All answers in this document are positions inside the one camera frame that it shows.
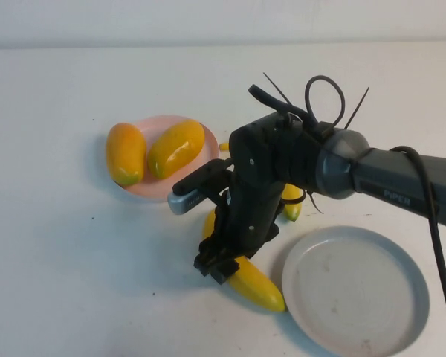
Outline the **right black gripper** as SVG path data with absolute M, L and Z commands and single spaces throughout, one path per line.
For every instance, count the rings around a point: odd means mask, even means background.
M 194 266 L 202 275 L 224 284 L 239 270 L 238 258 L 251 258 L 279 233 L 274 221 L 284 186 L 280 181 L 264 187 L 232 183 L 216 206 L 211 235 L 198 247 Z

